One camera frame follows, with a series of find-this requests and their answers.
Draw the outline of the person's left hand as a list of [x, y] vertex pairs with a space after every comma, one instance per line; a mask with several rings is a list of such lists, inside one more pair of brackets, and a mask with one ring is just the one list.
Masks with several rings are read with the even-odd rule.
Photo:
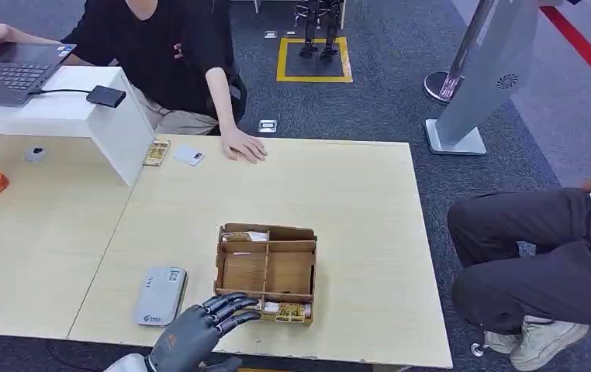
[[265, 160], [268, 151], [256, 137], [249, 136], [237, 127], [220, 129], [220, 139], [224, 154], [230, 160], [243, 157], [252, 164]]

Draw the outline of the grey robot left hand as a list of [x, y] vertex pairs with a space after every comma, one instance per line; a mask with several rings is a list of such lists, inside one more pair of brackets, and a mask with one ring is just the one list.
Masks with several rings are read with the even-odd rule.
[[202, 366], [218, 342], [245, 322], [258, 320], [259, 302], [243, 292], [214, 296], [183, 311], [158, 337], [145, 358], [149, 371], [236, 371], [239, 357]]

